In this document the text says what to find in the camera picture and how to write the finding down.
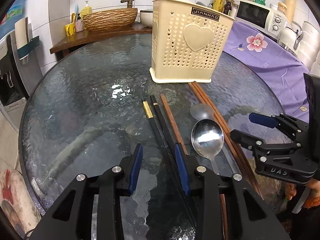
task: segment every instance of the woven basket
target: woven basket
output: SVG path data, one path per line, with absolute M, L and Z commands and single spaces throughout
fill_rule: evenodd
M 137 13 L 137 8 L 113 9 L 84 15 L 82 20 L 89 32 L 110 31 L 134 23 Z

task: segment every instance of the soap dispenser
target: soap dispenser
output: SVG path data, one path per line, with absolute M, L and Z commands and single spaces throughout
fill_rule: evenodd
M 89 6 L 88 1 L 85 1 L 85 7 L 81 10 L 80 16 L 81 19 L 83 18 L 84 15 L 87 15 L 89 13 L 92 13 L 92 8 Z

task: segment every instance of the beige utensil holder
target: beige utensil holder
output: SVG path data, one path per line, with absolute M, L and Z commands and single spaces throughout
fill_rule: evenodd
M 153 1 L 152 67 L 156 83 L 211 82 L 234 19 L 180 0 Z

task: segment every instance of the bronze faucet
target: bronze faucet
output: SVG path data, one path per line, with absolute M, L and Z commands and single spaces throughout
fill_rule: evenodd
M 121 0 L 120 3 L 128 2 L 127 8 L 132 8 L 132 2 L 134 0 Z

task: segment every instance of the pink flower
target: pink flower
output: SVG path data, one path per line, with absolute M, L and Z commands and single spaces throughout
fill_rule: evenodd
M 263 40 L 264 36 L 261 33 L 258 33 L 255 37 L 249 36 L 247 38 L 247 43 L 249 45 L 247 46 L 248 50 L 255 50 L 256 52 L 261 52 L 262 48 L 266 48 L 268 46 L 268 43 Z

